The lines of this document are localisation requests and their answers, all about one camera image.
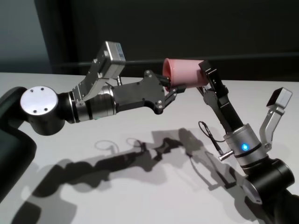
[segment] pink cup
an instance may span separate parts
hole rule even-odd
[[[186,85],[187,88],[201,87],[208,84],[207,77],[201,72],[199,60],[178,60],[166,58],[163,75],[171,80],[171,87]]]

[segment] dark background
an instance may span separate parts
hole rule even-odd
[[[85,75],[105,40],[123,76],[170,58],[213,60],[223,79],[299,81],[298,0],[2,0],[0,71]]]

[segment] black cable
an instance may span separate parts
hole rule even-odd
[[[204,127],[205,127],[205,129],[206,129],[206,132],[208,133],[206,133],[203,129],[202,129],[202,127],[200,126],[200,124],[202,124]],[[207,136],[209,139],[214,139],[214,137],[213,137],[213,135],[211,134],[211,132],[210,132],[210,129],[207,127],[207,125],[205,124],[205,122],[203,122],[203,121],[199,121],[198,122],[198,126],[199,126],[199,128],[201,129],[201,131],[203,132],[203,134],[205,134],[205,136]],[[216,142],[225,142],[225,140],[216,140],[216,139],[214,139]]]

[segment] white table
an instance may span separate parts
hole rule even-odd
[[[0,73],[0,95],[15,86],[36,85],[49,86],[60,93],[71,90],[82,79]],[[137,80],[124,78],[123,82]],[[293,92],[269,154],[291,168],[297,182],[289,190],[299,195],[299,83],[224,81],[224,84],[240,118],[250,123],[256,133],[268,111],[266,103],[272,92],[281,86]],[[188,89],[159,116],[149,108],[139,108],[97,121],[66,124],[58,134],[48,137],[36,134],[24,123],[20,129],[35,140],[38,149],[28,170],[0,204],[1,223],[11,223],[14,218],[17,224],[263,223],[244,203],[241,188],[236,185],[225,189],[215,173],[216,167],[228,183],[235,182],[228,174],[229,166],[240,174],[238,177],[244,175],[233,157],[225,163],[218,161],[211,141],[198,128],[199,120],[210,126],[215,138],[222,139],[224,130],[212,109],[205,105],[196,89]],[[164,138],[173,139],[170,144],[174,148],[163,154],[161,161],[156,161],[154,148],[161,146]],[[137,156],[129,167],[112,172],[97,170],[100,160],[140,152],[136,140],[145,142],[148,151]],[[221,146],[224,151],[228,149],[225,143]],[[185,150],[194,150],[192,163],[199,175]],[[119,166],[114,159],[105,161],[111,169]],[[89,174],[80,176],[86,170]],[[106,180],[99,184],[104,176]],[[43,185],[44,190],[52,189],[59,180],[67,183],[48,197],[32,195],[45,177],[48,182]]]

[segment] blue led light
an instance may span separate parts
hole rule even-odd
[[[246,144],[246,143],[242,144],[242,150],[243,151],[248,151],[249,150],[249,145]]]

